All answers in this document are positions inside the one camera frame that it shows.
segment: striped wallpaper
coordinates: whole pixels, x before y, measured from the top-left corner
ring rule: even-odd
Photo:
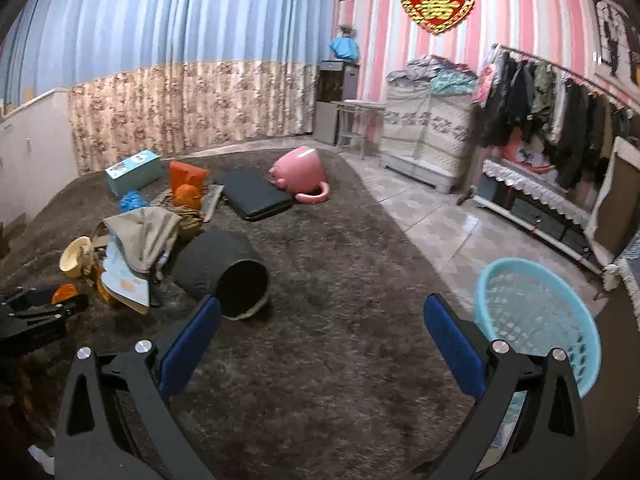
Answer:
[[[360,46],[358,97],[384,100],[385,76],[409,60],[438,54],[476,72],[492,43],[545,57],[588,78],[594,76],[595,40],[589,0],[476,0],[457,27],[434,36],[409,19],[400,0],[336,1],[334,30],[353,23]],[[597,79],[626,104],[631,99]]]

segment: gold chinese character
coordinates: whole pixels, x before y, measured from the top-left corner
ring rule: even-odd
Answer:
[[[448,20],[453,12],[460,8],[460,2],[451,0],[420,0],[415,6],[425,20]]]

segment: hanging jacket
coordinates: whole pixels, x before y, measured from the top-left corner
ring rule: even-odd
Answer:
[[[510,94],[511,80],[516,72],[516,62],[508,52],[503,52],[500,60],[501,71],[484,107],[481,126],[481,145],[505,146],[511,133],[508,126],[507,98]]]
[[[613,120],[611,117],[613,110],[608,99],[604,99],[604,126],[602,129],[602,148],[600,158],[608,159],[613,150]]]
[[[569,101],[558,142],[558,185],[568,189],[580,180],[580,165],[587,145],[589,95],[585,87],[571,79],[565,82],[565,86]]]
[[[556,101],[556,72],[549,69],[549,65],[542,61],[536,66],[534,77],[534,97],[531,105],[531,115],[535,124],[540,127],[535,133],[548,137],[551,132],[551,122]]]
[[[518,63],[516,73],[511,79],[511,88],[507,98],[507,115],[511,124],[524,124],[530,113],[530,97],[533,82],[525,61]]]
[[[551,132],[546,140],[555,146],[560,140],[562,127],[564,126],[564,114],[566,112],[566,86],[561,77],[556,79],[556,92],[554,98],[554,113],[551,120]]]
[[[602,141],[604,140],[606,101],[607,100],[601,95],[592,96],[589,101],[589,149],[598,152],[598,156],[600,155]]]
[[[640,146],[640,115],[634,113],[629,121],[631,142],[636,148]]]
[[[615,110],[611,115],[611,119],[613,124],[614,140],[616,137],[626,139],[631,133],[631,124],[629,123],[629,118],[626,115],[626,108]]]

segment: orange pillow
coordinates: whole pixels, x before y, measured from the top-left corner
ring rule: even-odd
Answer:
[[[204,168],[185,164],[179,160],[172,160],[169,163],[169,187],[171,187],[171,193],[174,197],[176,190],[182,184],[190,184],[190,186],[202,190],[202,184],[208,176],[209,171]]]

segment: blue plastic bag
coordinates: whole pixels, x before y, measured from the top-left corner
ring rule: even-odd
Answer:
[[[357,62],[360,58],[358,44],[353,38],[334,38],[329,43],[329,48],[336,59]]]
[[[138,209],[139,207],[146,207],[149,203],[142,198],[142,195],[138,193],[135,189],[131,191],[127,191],[124,196],[120,199],[120,211],[126,213],[127,211],[133,211],[134,209]]]

